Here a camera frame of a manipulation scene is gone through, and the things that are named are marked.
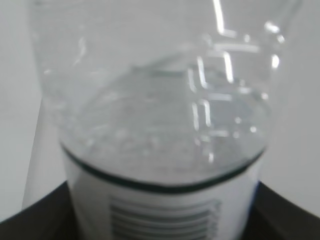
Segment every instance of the white label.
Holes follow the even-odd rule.
[[[247,222],[260,163],[202,190],[163,194],[108,182],[65,161],[85,240],[237,240]]]

